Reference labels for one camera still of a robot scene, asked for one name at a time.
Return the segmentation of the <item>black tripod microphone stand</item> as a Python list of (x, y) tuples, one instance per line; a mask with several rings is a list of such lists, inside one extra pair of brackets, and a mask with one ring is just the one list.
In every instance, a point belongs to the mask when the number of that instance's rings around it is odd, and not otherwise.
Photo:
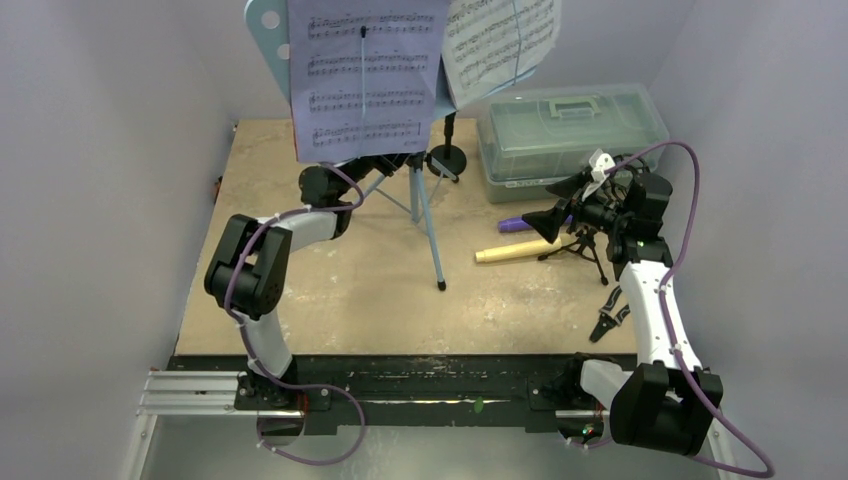
[(593, 263), (598, 270), (600, 282), (603, 286), (609, 285), (609, 280), (605, 274), (601, 260), (597, 253), (597, 244), (595, 235), (598, 233), (596, 229), (590, 227), (579, 227), (574, 231), (575, 239), (551, 252), (543, 253), (537, 257), (538, 261), (547, 260), (549, 257), (560, 254), (569, 253), (582, 260)]

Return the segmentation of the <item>purple microphone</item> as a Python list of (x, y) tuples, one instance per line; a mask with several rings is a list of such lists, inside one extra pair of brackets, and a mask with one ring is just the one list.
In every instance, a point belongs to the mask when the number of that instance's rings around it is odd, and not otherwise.
[(527, 224), (521, 217), (508, 218), (499, 221), (497, 224), (497, 231), (499, 233), (515, 233), (531, 230), (533, 230), (533, 227)]

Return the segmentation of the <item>cream recorder flute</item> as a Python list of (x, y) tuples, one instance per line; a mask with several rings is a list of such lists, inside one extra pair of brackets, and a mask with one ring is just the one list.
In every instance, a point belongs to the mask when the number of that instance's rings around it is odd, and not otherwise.
[(563, 237), (557, 236), (553, 242), (545, 239), (515, 243), (477, 251), (474, 261), (477, 264), (497, 263), (515, 259), (539, 256), (553, 252), (563, 246)]

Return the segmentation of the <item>purple sheet music page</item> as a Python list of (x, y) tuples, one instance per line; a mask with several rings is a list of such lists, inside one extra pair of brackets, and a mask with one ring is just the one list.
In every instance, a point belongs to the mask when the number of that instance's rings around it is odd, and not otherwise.
[(297, 159), (339, 163), (429, 143), (449, 2), (291, 1)]

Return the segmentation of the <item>light blue music stand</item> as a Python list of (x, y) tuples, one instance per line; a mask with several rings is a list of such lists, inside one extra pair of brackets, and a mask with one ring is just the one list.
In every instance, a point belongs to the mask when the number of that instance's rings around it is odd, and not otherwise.
[(530, 76), (561, 29), (558, 1), (250, 1), (244, 21), (286, 98), (304, 165), (298, 209), (261, 219), (238, 255), (260, 276), (341, 236), (349, 191), (407, 168), (411, 218), (429, 221), (423, 169), (456, 179), (430, 128)]

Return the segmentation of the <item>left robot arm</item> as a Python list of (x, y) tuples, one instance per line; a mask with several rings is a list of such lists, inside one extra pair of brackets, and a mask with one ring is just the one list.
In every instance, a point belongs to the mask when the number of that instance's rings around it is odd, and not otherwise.
[(298, 382), (286, 374), (293, 355), (277, 319), (290, 255), (344, 234), (365, 199), (359, 182), (373, 171), (391, 176), (410, 158), (388, 154), (309, 166), (298, 177), (301, 207), (267, 218), (236, 214), (227, 221), (203, 287), (235, 321), (248, 368), (264, 377), (259, 395), (272, 408), (287, 408), (298, 395)]

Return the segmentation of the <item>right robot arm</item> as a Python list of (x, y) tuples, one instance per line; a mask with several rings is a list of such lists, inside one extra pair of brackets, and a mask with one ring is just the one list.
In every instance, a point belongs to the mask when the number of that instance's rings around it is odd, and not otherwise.
[(633, 178), (624, 200), (609, 206), (596, 195), (588, 172), (547, 186), (556, 196), (549, 210), (523, 215), (540, 236), (553, 242), (565, 219), (574, 227), (604, 233), (607, 258), (627, 299), (637, 344), (631, 371), (585, 357), (564, 376), (561, 392), (576, 407), (596, 400), (609, 412), (613, 441), (693, 457), (698, 454), (723, 397), (719, 376), (706, 372), (685, 336), (672, 285), (674, 261), (660, 235), (673, 192), (654, 173)]

